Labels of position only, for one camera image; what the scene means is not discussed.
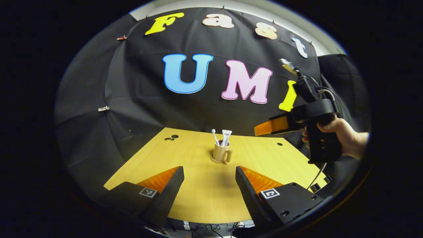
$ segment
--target wooden table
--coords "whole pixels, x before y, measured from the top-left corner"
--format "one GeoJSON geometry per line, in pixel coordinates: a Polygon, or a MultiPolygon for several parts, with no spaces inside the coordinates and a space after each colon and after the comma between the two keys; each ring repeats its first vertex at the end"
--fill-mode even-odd
{"type": "MultiPolygon", "coordinates": [[[[122,182],[140,181],[176,166],[184,167],[182,183],[169,216],[198,223],[231,223],[251,219],[235,181],[236,166],[244,166],[282,184],[308,187],[319,169],[283,138],[230,136],[232,159],[214,163],[212,133],[164,128],[104,185],[108,190],[122,182]],[[178,135],[175,140],[165,140],[178,135]]],[[[326,185],[325,175],[317,183],[326,185]]]]}

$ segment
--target mug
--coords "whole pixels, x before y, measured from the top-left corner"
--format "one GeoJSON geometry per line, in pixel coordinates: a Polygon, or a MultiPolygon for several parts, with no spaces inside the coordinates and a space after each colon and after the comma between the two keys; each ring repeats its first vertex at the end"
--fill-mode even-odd
{"type": "Polygon", "coordinates": [[[215,143],[213,156],[210,156],[210,159],[216,163],[229,163],[232,157],[232,150],[229,149],[230,145],[229,142],[228,146],[220,146],[215,143]]]}

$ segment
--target human hand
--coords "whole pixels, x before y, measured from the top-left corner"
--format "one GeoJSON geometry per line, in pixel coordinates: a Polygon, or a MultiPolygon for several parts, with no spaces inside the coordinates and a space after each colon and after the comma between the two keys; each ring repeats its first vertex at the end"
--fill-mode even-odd
{"type": "MultiPolygon", "coordinates": [[[[326,126],[317,123],[317,128],[324,133],[336,133],[336,136],[341,143],[342,155],[348,155],[356,159],[360,159],[363,156],[368,140],[367,132],[358,133],[354,131],[347,121],[343,118],[337,117],[335,117],[335,119],[326,126]]],[[[302,141],[308,143],[309,138],[307,130],[304,130],[302,135],[304,136],[302,141]]]]}

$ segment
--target white wall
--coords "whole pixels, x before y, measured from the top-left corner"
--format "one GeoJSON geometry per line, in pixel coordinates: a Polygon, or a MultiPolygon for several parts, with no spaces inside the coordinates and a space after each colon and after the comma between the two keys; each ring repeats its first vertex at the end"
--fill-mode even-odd
{"type": "Polygon", "coordinates": [[[156,0],[131,11],[130,14],[139,20],[147,15],[153,16],[182,8],[223,6],[225,9],[245,12],[269,21],[274,20],[275,24],[312,42],[318,56],[339,54],[339,52],[346,54],[340,44],[318,26],[295,12],[267,0],[156,0]]]}

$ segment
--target blue letter u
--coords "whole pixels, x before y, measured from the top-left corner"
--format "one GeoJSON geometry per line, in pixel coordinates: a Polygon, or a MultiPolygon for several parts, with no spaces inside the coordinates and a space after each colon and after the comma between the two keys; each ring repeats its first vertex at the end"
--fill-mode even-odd
{"type": "Polygon", "coordinates": [[[180,94],[190,94],[200,91],[206,84],[207,68],[213,56],[197,54],[192,57],[197,62],[195,79],[193,82],[184,83],[181,81],[181,65],[187,57],[183,54],[172,54],[163,57],[165,63],[165,85],[166,87],[180,94]]]}

